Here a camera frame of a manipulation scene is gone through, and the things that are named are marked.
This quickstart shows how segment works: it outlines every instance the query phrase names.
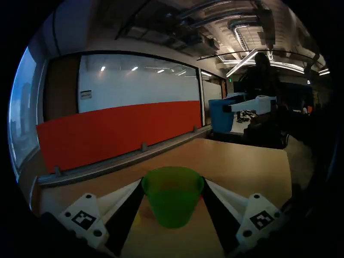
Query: glass wall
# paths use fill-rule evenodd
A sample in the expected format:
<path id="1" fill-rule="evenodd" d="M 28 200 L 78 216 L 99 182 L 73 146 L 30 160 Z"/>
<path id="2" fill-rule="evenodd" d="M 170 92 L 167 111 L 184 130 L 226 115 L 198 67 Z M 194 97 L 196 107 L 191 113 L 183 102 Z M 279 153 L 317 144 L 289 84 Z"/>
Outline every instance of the glass wall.
<path id="1" fill-rule="evenodd" d="M 206 125 L 209 125 L 212 123 L 210 117 L 209 100 L 222 99 L 224 97 L 221 84 L 224 83 L 225 80 L 205 71 L 202 71 L 201 75 L 204 94 L 204 116 Z"/>
<path id="2" fill-rule="evenodd" d="M 79 112 L 170 101 L 199 101 L 196 69 L 136 55 L 84 55 Z"/>

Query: window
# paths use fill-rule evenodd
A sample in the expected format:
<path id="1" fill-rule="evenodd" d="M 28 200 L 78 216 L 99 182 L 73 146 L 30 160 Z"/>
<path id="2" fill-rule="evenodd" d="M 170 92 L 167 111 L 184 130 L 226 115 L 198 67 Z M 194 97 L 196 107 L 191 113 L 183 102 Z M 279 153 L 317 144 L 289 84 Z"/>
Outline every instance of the window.
<path id="1" fill-rule="evenodd" d="M 34 100 L 37 95 L 31 94 L 35 69 L 36 62 L 26 48 L 14 78 L 9 103 L 9 147 L 17 169 L 38 146 Z"/>
<path id="2" fill-rule="evenodd" d="M 79 112 L 172 101 L 199 101 L 196 69 L 136 55 L 83 55 Z"/>

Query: pipe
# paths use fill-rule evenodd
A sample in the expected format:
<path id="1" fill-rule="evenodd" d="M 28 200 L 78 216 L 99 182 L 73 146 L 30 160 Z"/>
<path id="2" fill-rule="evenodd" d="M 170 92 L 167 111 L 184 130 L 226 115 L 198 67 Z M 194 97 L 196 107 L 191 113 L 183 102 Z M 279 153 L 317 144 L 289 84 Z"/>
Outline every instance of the pipe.
<path id="1" fill-rule="evenodd" d="M 192 28 L 199 28 L 201 26 L 204 26 L 210 22 L 217 22 L 223 19 L 227 18 L 235 18 L 240 16 L 254 16 L 255 11 L 254 10 L 235 10 L 235 11 L 229 11 L 229 12 L 223 12 L 219 13 L 210 17 L 205 18 L 204 20 L 197 21 L 190 25 Z"/>
<path id="2" fill-rule="evenodd" d="M 234 36 L 236 37 L 237 41 L 239 42 L 240 46 L 242 47 L 242 49 L 246 52 L 246 54 L 248 54 L 249 52 L 249 48 L 247 47 L 246 42 L 244 41 L 240 31 L 238 31 L 238 29 L 240 28 L 245 28 L 248 27 L 248 25 L 242 25 L 242 26 L 237 26 L 235 27 L 235 29 L 233 30 L 234 32 Z"/>
<path id="3" fill-rule="evenodd" d="M 254 20 L 237 20 L 232 23 L 228 23 L 228 28 L 233 32 L 235 38 L 237 39 L 238 43 L 242 47 L 242 49 L 248 54 L 249 48 L 247 47 L 246 42 L 244 41 L 243 36 L 241 35 L 239 28 L 245 28 L 250 26 L 260 26 L 256 19 Z"/>

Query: ceiling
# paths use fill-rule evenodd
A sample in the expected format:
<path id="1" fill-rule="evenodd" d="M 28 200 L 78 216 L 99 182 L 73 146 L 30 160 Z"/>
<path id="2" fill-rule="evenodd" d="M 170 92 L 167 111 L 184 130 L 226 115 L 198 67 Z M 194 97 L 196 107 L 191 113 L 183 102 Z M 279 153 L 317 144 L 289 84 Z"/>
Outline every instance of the ceiling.
<path id="1" fill-rule="evenodd" d="M 214 58 L 227 70 L 234 64 L 222 60 L 241 60 L 254 48 L 307 68 L 308 77 L 326 68 L 316 42 L 280 0 L 100 0 L 91 27 L 198 58 L 224 54 Z"/>

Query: person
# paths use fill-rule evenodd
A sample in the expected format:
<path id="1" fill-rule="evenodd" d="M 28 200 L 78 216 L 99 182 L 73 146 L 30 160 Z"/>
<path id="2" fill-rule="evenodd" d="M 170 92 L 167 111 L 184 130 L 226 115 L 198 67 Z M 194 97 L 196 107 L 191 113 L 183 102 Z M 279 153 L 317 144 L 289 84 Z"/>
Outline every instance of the person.
<path id="1" fill-rule="evenodd" d="M 286 105 L 286 94 L 276 70 L 271 67 L 269 58 L 262 52 L 255 55 L 255 66 L 249 67 L 239 80 L 247 94 L 246 99 L 254 99 L 258 95 L 276 96 L 276 105 L 271 112 L 251 119 L 244 129 L 244 140 L 249 145 L 282 149 L 286 146 L 280 127 L 275 123 L 277 106 Z"/>
<path id="2" fill-rule="evenodd" d="M 271 67 L 269 58 L 262 52 L 255 55 L 255 66 L 249 67 L 239 79 L 248 99 L 258 95 L 276 96 L 277 104 L 285 103 L 283 85 L 276 70 Z"/>

